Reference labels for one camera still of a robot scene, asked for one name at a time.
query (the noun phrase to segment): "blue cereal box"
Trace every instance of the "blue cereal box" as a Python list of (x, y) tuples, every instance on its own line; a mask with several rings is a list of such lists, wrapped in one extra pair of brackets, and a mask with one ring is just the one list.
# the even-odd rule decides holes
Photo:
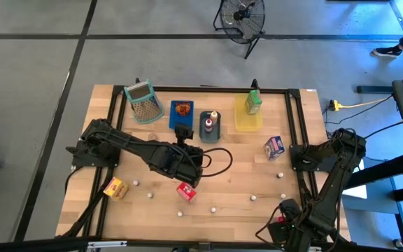
[(269, 160), (274, 160), (279, 157), (279, 155), (284, 152), (284, 145), (281, 137), (271, 137), (266, 144), (264, 144), (264, 151)]

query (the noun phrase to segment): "concrete floor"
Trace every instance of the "concrete floor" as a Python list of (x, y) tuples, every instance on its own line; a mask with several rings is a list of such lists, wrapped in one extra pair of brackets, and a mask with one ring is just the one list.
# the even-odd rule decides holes
[[(0, 33), (79, 34), (89, 6), (90, 0), (0, 0)], [(213, 34), (217, 7), (214, 0), (99, 1), (89, 33)], [(389, 3), (266, 1), (266, 11), (267, 34), (403, 34)], [(13, 234), (76, 44), (77, 40), (0, 41), (0, 160), (5, 162), (0, 169), (0, 242)], [(370, 54), (375, 47), (395, 44), (267, 40), (244, 60), (246, 47), (229, 40), (86, 41), (26, 238), (54, 236), (71, 164), (64, 147), (74, 145), (80, 134), (94, 84), (126, 85), (139, 77), (154, 85), (248, 87), (256, 78), (262, 87), (315, 88), (323, 107), (330, 99), (355, 104), (384, 97), (356, 94), (355, 86), (389, 85), (403, 78), (403, 53), (396, 60)], [(329, 120), (358, 111), (329, 113)], [(399, 119), (390, 100), (341, 126), (366, 135)], [(336, 128), (327, 126), (329, 131)], [(403, 128), (372, 137), (367, 150), (372, 158), (403, 154)], [(386, 231), (396, 228), (394, 218), (346, 212), (352, 223), (365, 216), (360, 223), (366, 228), (350, 224), (357, 243), (391, 247), (391, 239), (399, 236)]]

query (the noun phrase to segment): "wooden table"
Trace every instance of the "wooden table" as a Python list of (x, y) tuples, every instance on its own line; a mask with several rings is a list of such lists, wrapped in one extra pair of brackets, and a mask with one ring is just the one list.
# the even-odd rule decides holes
[[(92, 119), (106, 118), (111, 100), (112, 85), (95, 85), (83, 125), (85, 129)], [(327, 140), (318, 95), (315, 90), (300, 90), (302, 106), (310, 144)], [(108, 203), (103, 237), (109, 239), (145, 239), (167, 241), (210, 241), (210, 242), (258, 242), (255, 232), (269, 219), (281, 201), (281, 194), (299, 202), (296, 174), (291, 169), (288, 146), (291, 144), (287, 110), (283, 94), (263, 94), (261, 106), (264, 127), (257, 132), (238, 132), (234, 126), (234, 93), (201, 92), (157, 92), (164, 107), (164, 116), (145, 125), (136, 123), (127, 104), (122, 131), (147, 139), (154, 132), (158, 141), (176, 142), (174, 132), (169, 129), (169, 107), (171, 100), (192, 100), (195, 103), (194, 139), (186, 143), (201, 146), (204, 150), (223, 147), (231, 151), (234, 163), (229, 171), (213, 178), (202, 178), (196, 188), (197, 196), (187, 203), (177, 194), (181, 183), (149, 170), (137, 156), (121, 152), (120, 164), (115, 176), (129, 184), (129, 191), (122, 201)], [(301, 139), (295, 101), (292, 101), (298, 139)], [(219, 111), (222, 115), (221, 139), (216, 144), (202, 143), (199, 139), (199, 114), (202, 111)], [(286, 148), (276, 161), (266, 160), (264, 143), (272, 136), (281, 136)], [(213, 163), (204, 170), (205, 174), (226, 167), (229, 157), (222, 151), (213, 152)], [(66, 232), (77, 220), (88, 204), (94, 178), (94, 167), (84, 167), (73, 175), (64, 199), (62, 213), (57, 226), (57, 235)], [(277, 173), (283, 172), (283, 178)], [(327, 177), (317, 172), (320, 189)], [(140, 180), (134, 186), (133, 180)], [(256, 195), (257, 200), (250, 201)], [(211, 213), (211, 207), (217, 211)], [(93, 215), (90, 234), (96, 230), (99, 210)], [(349, 239), (344, 211), (341, 210), (340, 234)], [(265, 230), (262, 236), (271, 241)]]

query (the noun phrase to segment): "small red object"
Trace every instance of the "small red object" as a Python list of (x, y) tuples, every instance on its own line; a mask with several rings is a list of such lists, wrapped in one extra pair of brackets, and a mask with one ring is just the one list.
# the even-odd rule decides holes
[(194, 188), (184, 182), (177, 187), (176, 192), (188, 202), (194, 199), (195, 194), (197, 194)]

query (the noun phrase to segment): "cheese grater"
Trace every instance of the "cheese grater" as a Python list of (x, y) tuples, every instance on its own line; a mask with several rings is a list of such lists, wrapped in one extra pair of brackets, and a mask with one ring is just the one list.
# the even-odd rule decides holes
[(138, 123), (151, 123), (164, 115), (164, 109), (149, 80), (124, 87), (124, 91)]

